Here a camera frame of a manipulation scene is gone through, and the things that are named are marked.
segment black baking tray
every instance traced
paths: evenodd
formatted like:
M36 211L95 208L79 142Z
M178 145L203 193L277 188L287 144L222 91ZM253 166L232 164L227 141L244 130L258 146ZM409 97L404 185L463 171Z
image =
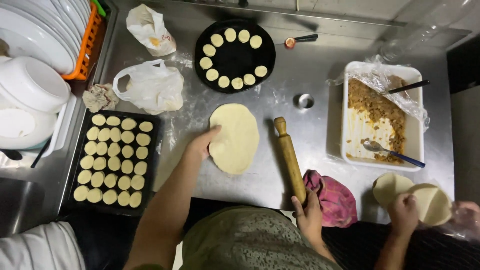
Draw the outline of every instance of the black baking tray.
M233 28L235 32L237 32L237 38L233 42L228 42L225 39L224 32L227 28ZM248 30L250 37L254 35L260 36L262 38L262 45L254 49L250 46L249 41L241 43L238 39L238 34L243 29ZM218 77L227 76L230 79L230 85L225 88L218 86L218 79L214 81L207 80L207 70L200 67L200 59L206 56L203 47L205 44L211 44L210 37L213 34L219 34L223 37L223 45L215 47L216 53L210 57L210 59L213 63L212 68L218 71ZM203 31L197 39L193 60L195 72L204 84L215 91L231 94L248 90L267 79L273 71L275 58L275 45L267 31L248 20L233 19L213 23ZM267 74L263 77L257 77L255 75L255 68L257 66L265 66L267 68ZM255 84L251 86L244 84L241 89L234 89L231 84L232 79L237 77L243 79L245 74L255 76Z
M116 116L116 117L120 118L120 121L122 121L126 118L132 118L137 122L137 126L131 130L133 132L133 134L135 135L135 137L138 133L145 133L145 134L150 136L150 143L146 146L148 148L148 156L143 160L137 158L137 156L135 154L135 151L137 150L137 148L140 147L140 145L137 144L136 139L133 140L133 142L128 144L128 145L132 146L133 151L134 151L133 156L128 158L129 160L132 161L133 165L135 166L135 164L137 164L140 161L145 161L147 163L147 171L143 175L143 177L145 178L145 185L144 185L143 189L139 190L139 191L142 192L142 201L137 208L132 208L129 205L121 206L120 204L118 204L118 201L111 204L111 205L107 205L103 202L103 200L101 200L97 203L91 203L87 200L82 201L82 202L78 202L73 198L73 192L75 191L75 189L78 186L81 185L81 184L78 183L77 177L78 177L78 174L83 170L82 167L80 167L80 160L84 156L87 155L85 153L85 150L84 150L85 144L89 141L88 138L86 137L86 133L91 127L95 126L92 123L92 116L94 116L96 114L102 114L103 116L105 116L105 118L108 118L109 116ZM140 130L139 125L140 125L140 123L142 123L144 121L148 121L148 122L152 123L153 129L150 132L143 132L143 131ZM107 123L103 124L102 126L98 126L98 128L100 130L104 127L108 127L110 129L113 128L113 127L117 127L117 128L120 129L120 132L124 131L121 128L121 123L117 126L110 126L110 125L107 125ZM75 154L73 156L72 167L71 167L71 172L72 173L69 174L69 179L68 179L68 182L67 182L70 185L67 186L67 189L66 189L67 201L64 204L65 207L67 209L95 210L95 211L98 211L98 212L117 214L117 215L141 216L144 212L144 209L145 209L146 205L148 204L148 200L149 200L149 197L150 197L150 192L152 190L152 185L154 184L156 165L158 164L158 161L159 161L159 158L160 158L159 154L157 153L156 147L158 146L159 142L161 142L162 135L163 135L163 123L162 123L160 118L158 118L157 116L154 116L154 115L121 112L121 111L112 111L112 110L100 110L96 113L92 113L92 112L87 111L85 113L84 121L82 123L82 128L80 130L80 135L79 135L79 139L78 139L77 146L76 146L76 149L75 149ZM108 146L110 146L110 144L112 142L113 141L111 139L108 139L108 141L106 141ZM124 143L122 140L120 140L117 143L120 146L120 153L117 155L117 157L120 159L120 162L123 162L124 160L126 160L126 158L124 158L124 156L122 155L121 149L127 144ZM94 154L93 157L94 158L105 157L107 162L108 162L108 159L109 159L108 154L105 154L103 156L100 156L98 154ZM94 170L93 168L90 168L90 171L92 173L96 172L96 170ZM108 168L108 165L106 166L106 168L104 168L102 170L102 172L104 172L105 176L107 176L110 173L114 173L118 176L118 178L117 178L117 183L115 184L115 187L109 188L109 187L105 186L105 184L103 183L99 187L100 190L104 193L109 189L115 189L115 191L117 191L118 195L120 194L120 192L122 192L122 190L118 188L118 180L120 179L120 177L122 177L124 175L127 175L130 178L132 178L135 175L134 172L131 172L129 174L124 174L121 171L121 168L118 171L112 171ZM91 182L88 182L85 185L88 186L88 188L90 188L90 189L93 188L91 186ZM137 190L130 187L127 191L130 194L132 194L133 192L135 192Z

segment flour bag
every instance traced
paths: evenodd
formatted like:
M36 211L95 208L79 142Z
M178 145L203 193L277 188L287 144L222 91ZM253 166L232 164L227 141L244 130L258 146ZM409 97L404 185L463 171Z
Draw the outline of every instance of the flour bag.
M164 56L177 50L175 39L165 28L163 14L145 4L128 12L127 29L153 56Z
M129 75L127 91L118 89L119 79ZM121 100L156 115L183 106L183 76L175 67L167 67L162 59L143 62L120 71L113 79L113 91Z

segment towel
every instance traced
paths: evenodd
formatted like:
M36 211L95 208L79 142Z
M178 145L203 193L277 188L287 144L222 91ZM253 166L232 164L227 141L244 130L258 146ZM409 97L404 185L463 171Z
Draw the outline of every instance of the towel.
M317 195L323 213L322 226L347 228L358 221L355 198L339 181L307 170L303 183L312 190L320 185Z

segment dough circle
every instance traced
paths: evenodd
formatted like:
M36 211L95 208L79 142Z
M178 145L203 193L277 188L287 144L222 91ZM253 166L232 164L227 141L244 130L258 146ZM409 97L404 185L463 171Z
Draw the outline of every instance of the dough circle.
M240 31L239 40L241 43L245 43L250 40L250 33L248 32L248 30L243 29Z
M145 161L138 162L133 171L135 174L144 175L147 171L147 163Z
M120 124L120 118L117 116L109 116L107 118L107 125L119 125Z
M113 188L117 184L118 176L114 173L109 173L105 176L105 180L103 181L105 185L109 188Z
M108 147L108 156L114 157L120 153L120 146L118 143L111 143Z
M133 163L131 160L124 160L121 163L121 171L122 173L129 174L133 171Z
M134 139L135 139L135 135L133 135L133 132L131 131L127 130L122 132L121 134L121 140L126 144L133 142Z
M73 192L73 198L79 202L85 201L89 190L90 189L86 185L81 185Z
M243 81L241 78L235 78L232 80L232 87L234 89L241 89L243 87Z
M142 202L142 193L140 191L135 191L131 196L130 196L130 201L129 205L132 208L137 208L140 203Z
M127 118L121 122L121 127L124 130L132 130L134 127L137 126L137 122L132 118Z
M105 174L103 172L95 172L92 175L92 187L100 187L103 184L105 179Z
M95 161L93 162L93 169L97 171L105 169L106 166L107 166L107 160L104 157L96 158Z
M407 192L413 185L409 178L387 172L373 182L373 196L384 209L387 209L398 194Z
M117 201L121 206L127 206L130 202L130 193L128 193L126 190L120 192Z
M129 145L125 145L121 150L122 155L124 158L128 159L129 157L133 156L133 148Z
M103 194L102 197L103 197L103 202L105 204L110 205L117 201L117 192L113 189L109 189Z
M213 46L220 47L223 44L223 37L219 34L213 34L210 37L210 41L212 42Z
M148 148L140 146L139 148L137 148L135 154L139 159L143 160L148 156Z
M225 39L228 42L232 42L236 38L237 38L237 32L235 32L235 30L233 30L233 28L227 28L227 30L225 30Z
M419 220L430 226L442 225L452 218L452 201L439 187L423 183L408 190L417 198Z
M87 194L87 200L91 203L97 203L102 199L102 191L98 188L90 189Z
M257 120L247 107L229 103L210 116L210 128L216 125L222 125L222 130L210 143L210 155L222 171L242 174L252 163L260 141Z
M98 127L94 126L92 128L90 128L88 131L87 131L87 139L91 140L91 141L95 141L98 137L98 133L100 132L100 130L98 129Z
M255 68L255 75L263 77L267 74L267 68L265 66L258 66Z
M254 49L259 48L262 45L262 38L260 36L252 36L250 38L250 46Z
M145 178L141 175L134 175L132 177L132 187L136 190L141 190L145 185Z
M227 76L221 76L220 79L218 79L218 86L221 88L225 88L230 84L230 80L228 79Z
M216 51L215 47L210 44L205 44L203 50L205 55L210 57L214 56Z
M77 181L80 184L86 184L90 182L91 178L92 178L92 172L89 170L83 170L78 174Z
M103 156L107 153L108 146L105 142L99 142L96 145L96 153L100 156Z
M92 117L92 123L94 123L95 125L103 125L105 124L105 121L105 116L101 114L96 114Z
M130 188L130 177L124 175L119 179L119 188L122 190L127 190Z
M110 129L110 139L115 143L121 140L121 132L119 128L114 127Z
M143 131L143 132L149 132L149 131L152 131L152 129L153 129L152 123L151 123L151 122L147 122L147 121L142 122L138 127L139 127L140 130Z
M208 57L203 57L200 59L200 67L203 69L209 69L213 66L212 60Z
M218 78L218 71L216 69L209 69L207 70L206 74L207 80L209 81L215 81Z
M95 154L96 153L96 142L89 141L88 143L85 144L84 150L85 150L85 153L87 153L87 155Z
M243 82L246 85L251 86L255 83L255 77L252 74L245 74L243 76Z
M88 170L93 166L94 158L92 156L84 156L82 160L80 160L80 167L82 169Z
M108 141L110 139L110 129L107 127L102 128L98 133L98 140L101 142Z
M117 157L111 157L108 159L108 168L112 171L118 171L120 169L120 159Z
M137 134L137 143L141 146L147 146L150 143L150 136L144 133Z

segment stack of plates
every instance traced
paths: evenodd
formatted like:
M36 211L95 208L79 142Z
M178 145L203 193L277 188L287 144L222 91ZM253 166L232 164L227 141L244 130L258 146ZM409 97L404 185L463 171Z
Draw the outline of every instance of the stack of plates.
M88 0L0 0L0 39L10 57L30 56L70 74L89 17Z

